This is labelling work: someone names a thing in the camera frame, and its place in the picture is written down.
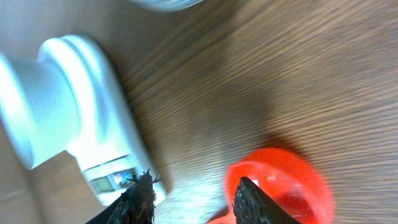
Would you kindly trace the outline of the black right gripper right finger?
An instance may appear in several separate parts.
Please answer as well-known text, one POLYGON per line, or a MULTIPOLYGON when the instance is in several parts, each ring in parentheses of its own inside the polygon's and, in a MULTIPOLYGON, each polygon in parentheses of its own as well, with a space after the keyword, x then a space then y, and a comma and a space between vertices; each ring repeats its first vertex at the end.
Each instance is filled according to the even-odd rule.
POLYGON ((237 224, 300 224, 248 177, 239 180, 233 213, 237 224))

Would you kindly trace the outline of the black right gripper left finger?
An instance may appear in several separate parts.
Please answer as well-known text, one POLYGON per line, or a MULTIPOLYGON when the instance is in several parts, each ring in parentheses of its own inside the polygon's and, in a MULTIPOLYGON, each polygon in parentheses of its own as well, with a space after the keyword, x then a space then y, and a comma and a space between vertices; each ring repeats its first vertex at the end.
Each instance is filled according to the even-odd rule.
POLYGON ((157 199, 153 185, 160 179, 153 179, 149 172, 139 177, 133 174, 129 179, 133 185, 86 224, 153 224, 157 199))

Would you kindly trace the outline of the orange plastic measuring scoop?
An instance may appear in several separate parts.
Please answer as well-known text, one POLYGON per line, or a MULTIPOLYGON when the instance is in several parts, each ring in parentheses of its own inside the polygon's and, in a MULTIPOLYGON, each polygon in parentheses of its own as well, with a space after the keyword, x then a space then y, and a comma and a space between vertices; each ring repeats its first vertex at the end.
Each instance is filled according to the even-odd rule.
POLYGON ((319 171, 292 151, 265 147, 228 167, 224 178, 228 212, 211 223, 236 223, 234 198, 242 177, 251 180, 299 223, 327 224, 333 220, 332 191, 319 171))

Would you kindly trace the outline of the white digital kitchen scale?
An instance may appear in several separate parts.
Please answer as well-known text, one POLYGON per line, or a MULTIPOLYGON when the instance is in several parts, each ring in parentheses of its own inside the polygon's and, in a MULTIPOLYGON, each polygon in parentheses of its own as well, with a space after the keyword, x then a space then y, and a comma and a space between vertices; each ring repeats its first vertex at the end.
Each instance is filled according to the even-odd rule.
POLYGON ((80 130, 66 150, 98 201, 108 206, 132 185, 133 175, 159 176, 111 62, 91 39, 46 40, 39 59, 61 68, 75 100, 80 130))

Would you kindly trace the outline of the white round bowl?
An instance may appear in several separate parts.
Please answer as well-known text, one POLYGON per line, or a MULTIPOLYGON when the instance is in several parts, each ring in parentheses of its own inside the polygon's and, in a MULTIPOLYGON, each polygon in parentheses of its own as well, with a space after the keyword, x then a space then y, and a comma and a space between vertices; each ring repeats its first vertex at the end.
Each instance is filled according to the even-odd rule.
POLYGON ((53 60, 1 55, 1 121, 24 167, 32 170, 77 138, 75 98, 53 60))

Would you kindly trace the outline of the clear plastic container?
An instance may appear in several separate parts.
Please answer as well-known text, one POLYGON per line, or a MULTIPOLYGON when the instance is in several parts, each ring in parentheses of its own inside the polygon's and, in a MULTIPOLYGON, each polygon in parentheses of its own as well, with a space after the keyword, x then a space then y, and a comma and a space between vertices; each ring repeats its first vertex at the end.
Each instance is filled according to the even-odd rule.
POLYGON ((160 12, 175 12, 192 7, 203 0, 130 0, 146 9, 160 12))

